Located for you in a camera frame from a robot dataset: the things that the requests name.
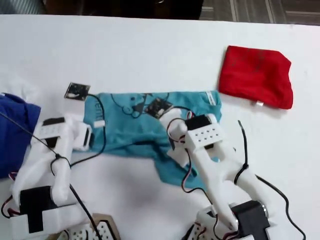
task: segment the perforated plate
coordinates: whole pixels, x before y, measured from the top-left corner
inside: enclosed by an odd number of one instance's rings
[[[192,151],[201,147],[219,142],[225,138],[225,134],[218,123],[189,130],[185,135],[185,144]]]
[[[103,240],[116,240],[111,234],[106,222],[101,221],[97,226]],[[99,240],[96,232],[89,224],[73,227],[68,230],[69,240]],[[63,231],[57,240],[68,240],[68,235]]]

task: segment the white table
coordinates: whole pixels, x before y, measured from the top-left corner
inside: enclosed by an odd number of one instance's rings
[[[291,217],[311,240],[319,236],[320,215],[319,42],[316,26],[0,15],[0,67],[42,89],[52,110],[61,107],[58,99],[70,81],[90,84],[92,93],[211,90],[228,45],[282,52],[292,61],[293,108],[256,108],[221,95],[221,124],[242,157],[242,121],[251,169],[288,196]],[[114,217],[124,240],[179,239],[208,206],[201,193],[184,194],[162,183],[151,159],[102,155],[75,167],[72,184],[80,196],[90,195],[84,200],[95,203],[96,211]],[[9,185],[0,183],[1,202]],[[241,195],[226,184],[230,201],[229,190]],[[282,198],[265,190],[288,239],[302,239],[285,217]],[[1,239],[11,238],[9,226],[0,217]]]

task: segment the black wire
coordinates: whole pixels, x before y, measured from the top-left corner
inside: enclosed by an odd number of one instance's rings
[[[176,143],[179,143],[180,142],[180,140],[175,140],[175,139],[173,139],[171,136],[170,136],[170,134],[169,134],[169,128],[170,128],[170,126],[171,126],[171,124],[174,122],[174,121],[176,121],[176,120],[182,120],[182,121],[185,121],[183,118],[181,118],[181,117],[175,117],[174,119],[171,119],[171,121],[168,123],[168,126],[166,127],[166,134],[168,135],[168,138],[169,139],[171,139],[172,141],[174,141],[174,142],[176,142]]]
[[[0,112],[0,115],[3,116],[4,118],[6,118],[7,120],[9,120],[10,122],[12,122],[13,124],[15,124],[16,126],[18,126],[20,129],[22,129],[23,131],[25,131],[27,134],[29,134],[29,135],[31,135],[32,137],[34,137],[35,139],[37,139],[39,142],[41,142],[42,144],[44,144],[49,150],[51,150],[51,151],[55,154],[55,159],[52,160],[51,163],[50,163],[50,169],[51,169],[51,172],[52,172],[53,175],[55,175],[55,174],[54,174],[54,172],[53,172],[53,170],[52,170],[52,164],[53,164],[55,161],[57,161],[58,159],[65,159],[65,160],[70,164],[69,160],[68,160],[66,157],[61,156],[60,154],[56,153],[51,147],[49,147],[47,144],[45,144],[45,143],[44,143],[43,141],[41,141],[39,138],[37,138],[36,136],[34,136],[33,133],[31,133],[30,131],[26,130],[24,127],[22,127],[20,124],[18,124],[17,122],[15,122],[15,121],[12,120],[10,117],[8,117],[8,116],[6,116],[5,114],[3,114],[2,112]],[[86,206],[84,205],[84,203],[81,201],[79,195],[77,194],[76,190],[71,186],[71,184],[70,184],[70,189],[71,189],[72,193],[74,194],[75,198],[78,200],[78,202],[79,202],[79,204],[81,205],[81,207],[83,208],[83,210],[85,211],[85,213],[87,214],[87,216],[88,216],[88,218],[89,218],[89,220],[90,220],[90,222],[91,222],[91,224],[92,224],[92,226],[93,226],[93,228],[94,228],[94,230],[95,230],[95,232],[96,232],[97,237],[99,238],[99,240],[102,240],[102,237],[101,237],[101,235],[100,235],[100,233],[99,233],[99,231],[98,231],[98,229],[97,229],[97,226],[96,226],[93,218],[91,217],[88,209],[86,208]],[[2,207],[1,207],[1,213],[2,213],[2,215],[3,215],[4,217],[6,217],[6,215],[5,215],[4,212],[3,212],[3,208],[4,208],[4,205],[2,205]]]
[[[248,165],[248,145],[247,145],[247,137],[246,137],[246,133],[245,130],[240,122],[240,120],[238,120],[238,123],[241,127],[241,131],[242,131],[242,135],[243,135],[243,142],[244,142],[244,164],[242,166],[242,168],[240,169],[240,171],[236,174],[235,178],[234,178],[234,184],[237,184],[238,178],[240,177],[240,175],[243,173],[244,170],[246,170],[249,165]],[[292,224],[292,226],[294,226],[303,236],[303,240],[306,240],[306,234],[304,233],[304,231],[301,230],[301,228],[299,228],[297,226],[297,224],[294,223],[294,221],[291,219],[290,214],[289,214],[289,199],[287,198],[287,196],[280,191],[276,186],[272,185],[270,182],[266,181],[265,179],[263,179],[262,177],[255,175],[257,177],[258,180],[260,180],[261,182],[263,182],[264,184],[266,184],[267,186],[269,186],[270,188],[272,188],[274,191],[276,191],[285,201],[285,214],[289,220],[289,222]]]
[[[289,214],[289,199],[287,198],[287,196],[282,191],[280,191],[276,186],[274,186],[273,184],[271,184],[267,180],[263,179],[262,177],[260,177],[258,175],[255,175],[255,176],[256,176],[257,179],[259,179],[265,185],[267,185],[268,187],[270,187],[274,191],[276,191],[284,199],[284,201],[285,201],[285,214],[286,214],[289,222],[302,234],[303,240],[306,240],[306,234],[304,233],[304,231],[302,231],[301,228],[298,227],[297,224],[295,224],[295,222],[290,217],[290,214]]]
[[[34,137],[35,139],[37,139],[40,143],[42,143],[43,145],[45,145],[49,150],[51,150],[52,152],[54,152],[54,154],[57,154],[52,148],[50,148],[45,142],[43,142],[42,140],[40,140],[38,137],[36,137],[35,135],[33,135],[32,132],[30,132],[29,130],[25,129],[23,126],[21,126],[19,123],[17,123],[16,121],[14,121],[13,119],[11,119],[10,117],[8,117],[7,115],[3,114],[2,112],[0,112],[0,115],[2,117],[4,117],[5,119],[9,120],[10,122],[12,122],[13,124],[15,124],[16,126],[18,126],[20,129],[22,129],[24,132],[26,132],[27,134],[31,135],[32,137]]]
[[[10,202],[11,200],[12,200],[12,195],[7,199],[7,200],[5,200],[4,201],[4,203],[2,204],[2,206],[1,206],[1,214],[2,214],[2,216],[4,216],[6,219],[10,219],[10,216],[7,216],[6,214],[5,214],[5,211],[4,211],[4,209],[5,209],[5,206],[8,204],[8,202]]]
[[[214,225],[213,225],[213,234],[214,234],[214,236],[216,237],[216,239],[222,240],[222,239],[221,239],[220,237],[218,237],[217,234],[216,234],[216,226],[218,225],[218,214],[215,215],[215,218],[216,218],[216,221],[215,221],[215,223],[214,223]]]
[[[79,164],[79,163],[82,163],[82,162],[85,162],[87,160],[90,160],[90,159],[93,159],[97,156],[99,156],[100,154],[102,154],[106,148],[106,145],[107,145],[107,135],[106,135],[106,116],[105,116],[105,109],[104,109],[104,105],[103,103],[101,102],[101,100],[96,96],[96,95],[93,95],[93,94],[88,94],[88,96],[91,96],[91,97],[94,97],[100,104],[100,107],[102,109],[102,120],[105,121],[105,124],[103,126],[103,146],[101,148],[101,150],[97,153],[97,154],[94,154],[92,156],[89,156],[89,157],[86,157],[84,159],[81,159],[81,160],[78,160],[78,161],[75,161],[74,163],[72,163],[70,165],[70,167],[72,168],[73,166]]]
[[[212,205],[212,202],[209,198],[209,196],[207,195],[206,191],[202,188],[202,187],[196,187],[196,188],[193,188],[191,190],[186,190],[185,189],[185,181],[187,180],[188,176],[190,175],[191,171],[192,171],[192,163],[191,163],[191,157],[190,157],[190,154],[188,152],[187,149],[185,149],[186,153],[188,154],[188,158],[189,158],[189,169],[188,169],[188,172],[184,175],[183,179],[182,179],[182,182],[181,182],[181,188],[182,190],[187,193],[187,194],[190,194],[192,193],[193,191],[195,190],[201,190],[204,195],[206,196],[206,198],[209,200],[210,204]]]
[[[74,189],[74,187],[73,187],[71,184],[70,184],[70,190],[71,190],[71,192],[74,194],[75,198],[78,200],[79,204],[81,205],[81,207],[82,207],[83,210],[85,211],[86,215],[89,217],[89,220],[90,220],[90,222],[91,222],[91,224],[92,224],[92,227],[93,227],[93,229],[94,229],[94,231],[95,231],[98,239],[99,239],[99,240],[102,240],[102,237],[101,237],[101,235],[100,235],[100,233],[99,233],[99,230],[98,230],[98,228],[97,228],[97,225],[95,224],[94,219],[91,217],[90,212],[88,211],[88,209],[86,208],[86,206],[84,205],[84,203],[81,201],[79,195],[77,194],[76,190]]]
[[[67,231],[67,230],[63,230],[63,231],[64,231],[64,232],[65,232],[65,234],[67,235],[68,240],[70,240],[70,235],[69,235],[68,231]]]
[[[247,137],[246,137],[246,132],[244,127],[242,126],[240,120],[238,120],[238,123],[240,125],[241,131],[242,131],[242,136],[243,136],[243,143],[244,143],[244,164],[242,165],[242,168],[240,171],[235,175],[233,183],[237,185],[238,179],[240,175],[246,170],[249,165],[248,165],[248,145],[247,145]]]
[[[190,108],[188,108],[186,106],[173,106],[172,108],[173,109],[184,109],[184,110],[190,111],[193,114],[193,116],[197,116]]]

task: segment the red fabric bag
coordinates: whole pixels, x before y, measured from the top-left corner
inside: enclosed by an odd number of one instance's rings
[[[290,109],[293,91],[291,62],[279,51],[228,46],[219,79],[219,92]]]

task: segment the blue cloth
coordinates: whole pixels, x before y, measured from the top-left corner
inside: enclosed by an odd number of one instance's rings
[[[100,93],[106,119],[105,153],[127,157],[153,158],[160,179],[169,184],[180,185],[188,167],[180,167],[167,155],[171,148],[166,130],[160,121],[144,112],[156,98],[164,99],[174,106],[191,109],[196,115],[213,113],[221,118],[219,94],[212,91],[215,105],[211,105],[206,92],[169,92],[169,93]],[[186,119],[187,110],[182,110]],[[93,127],[94,121],[102,120],[99,102],[88,96],[85,101],[84,122]],[[103,129],[93,128],[94,143],[92,150],[97,152],[103,147]],[[204,187],[197,171],[186,181],[186,187]]]
[[[31,133],[35,130],[40,110],[15,95],[0,94],[0,112]],[[19,170],[30,140],[28,133],[0,115],[0,178]]]

